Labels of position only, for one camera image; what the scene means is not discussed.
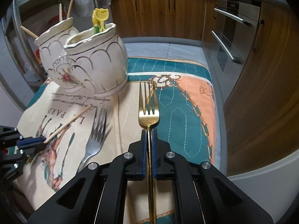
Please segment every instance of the silver bolt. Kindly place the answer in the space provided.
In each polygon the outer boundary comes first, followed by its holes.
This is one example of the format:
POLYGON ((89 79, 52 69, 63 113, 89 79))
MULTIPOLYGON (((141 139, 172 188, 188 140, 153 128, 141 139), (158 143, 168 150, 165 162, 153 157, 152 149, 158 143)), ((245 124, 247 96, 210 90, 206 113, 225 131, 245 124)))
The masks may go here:
POLYGON ((88 164, 88 168, 89 168, 90 170, 94 170, 94 169, 96 169, 97 167, 98 167, 98 165, 97 165, 95 162, 92 162, 92 163, 88 164))
POLYGON ((167 156, 168 158, 173 158, 173 157, 175 157, 175 153, 174 153, 174 152, 167 152, 167 153, 166 153, 166 156, 167 156))
POLYGON ((133 157, 133 154, 132 154, 131 152, 126 152, 126 153, 124 154, 124 158, 130 159, 130 158, 132 158, 132 157, 133 157))
POLYGON ((211 164, 207 161, 203 162, 201 164, 201 166, 204 168, 204 169, 209 169, 211 167, 211 164))

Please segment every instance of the fork head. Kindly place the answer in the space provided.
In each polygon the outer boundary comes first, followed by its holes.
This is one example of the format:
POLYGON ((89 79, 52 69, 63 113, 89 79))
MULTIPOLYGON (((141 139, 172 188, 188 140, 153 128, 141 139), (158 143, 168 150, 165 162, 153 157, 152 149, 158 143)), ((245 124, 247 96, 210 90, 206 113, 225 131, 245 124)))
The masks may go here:
POLYGON ((107 110, 101 108, 98 114, 98 108, 96 108, 92 132, 86 145, 86 153, 89 155, 97 154, 103 146, 106 132, 106 118, 107 110))
POLYGON ((138 120, 139 124, 146 127, 147 129, 150 126, 159 122, 159 105, 155 90, 155 85, 152 85, 152 92, 150 87, 150 82, 148 82, 148 92, 149 97, 147 98, 147 84, 144 83, 144 99, 145 99, 145 107, 143 106, 143 96, 141 83, 139 84, 139 108, 138 108, 138 120))

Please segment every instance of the ceramic utensil holder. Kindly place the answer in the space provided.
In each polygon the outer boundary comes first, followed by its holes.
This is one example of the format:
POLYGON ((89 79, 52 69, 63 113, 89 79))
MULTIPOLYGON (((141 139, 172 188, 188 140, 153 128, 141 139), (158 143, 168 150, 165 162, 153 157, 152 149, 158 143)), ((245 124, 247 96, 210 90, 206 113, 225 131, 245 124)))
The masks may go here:
POLYGON ((52 26, 34 41, 39 48, 44 69, 67 93, 83 88, 72 75, 71 63, 63 48, 67 39, 78 33, 73 26, 73 18, 68 18, 52 26))
POLYGON ((128 56, 115 24, 93 35, 94 29, 72 36, 64 49, 71 60, 72 74, 92 94, 112 95, 128 80, 128 56))

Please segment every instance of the chopstick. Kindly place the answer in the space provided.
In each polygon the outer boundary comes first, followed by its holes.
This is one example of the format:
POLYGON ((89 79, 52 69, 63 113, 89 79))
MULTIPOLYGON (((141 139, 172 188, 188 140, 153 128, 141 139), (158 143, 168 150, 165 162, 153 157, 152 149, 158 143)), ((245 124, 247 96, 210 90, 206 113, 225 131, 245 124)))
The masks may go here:
POLYGON ((74 0, 71 0, 70 5, 68 6, 68 15, 66 16, 66 19, 68 19, 70 17, 73 2, 74 2, 74 0))
POLYGON ((62 21, 62 4, 59 3, 59 21, 62 21))
POLYGON ((51 134, 45 141, 44 143, 48 143, 50 140, 54 138, 57 134, 59 134, 65 127, 67 127, 70 123, 72 123, 74 120, 79 118, 84 112, 89 110, 92 107, 92 105, 89 105, 85 109, 83 109, 80 113, 76 114, 73 118, 71 118, 68 122, 66 122, 63 126, 61 126, 59 129, 57 129, 53 134, 51 134))
POLYGON ((38 39, 38 36, 31 32, 29 29, 25 28, 24 26, 21 26, 20 28, 24 30, 27 34, 31 35, 33 38, 38 39))

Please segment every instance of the fork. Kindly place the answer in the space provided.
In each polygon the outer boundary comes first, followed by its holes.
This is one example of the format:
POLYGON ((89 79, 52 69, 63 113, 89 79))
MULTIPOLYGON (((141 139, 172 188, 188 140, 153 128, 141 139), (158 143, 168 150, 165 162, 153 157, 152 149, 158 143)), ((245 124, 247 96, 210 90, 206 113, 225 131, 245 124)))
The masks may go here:
POLYGON ((77 173, 79 173, 87 163, 87 161, 94 155, 98 154, 103 147, 106 131, 107 110, 101 108, 98 114, 98 108, 95 111, 95 118, 92 125, 92 132, 86 144, 85 156, 82 158, 77 173))
POLYGON ((138 121, 147 130, 147 191, 148 191, 148 202, 149 202, 149 222, 150 224, 156 224, 157 213, 156 213, 156 189, 154 179, 154 167, 152 158, 152 139, 151 139, 151 126, 159 122, 159 106, 157 95, 155 91, 155 85, 153 84, 153 99, 154 104, 152 107, 152 97, 150 90, 150 82, 148 82, 149 90, 149 109, 147 104, 147 91, 146 83, 144 83, 144 94, 145 94, 145 107, 143 107, 141 83, 139 84, 139 109, 138 109, 138 121))

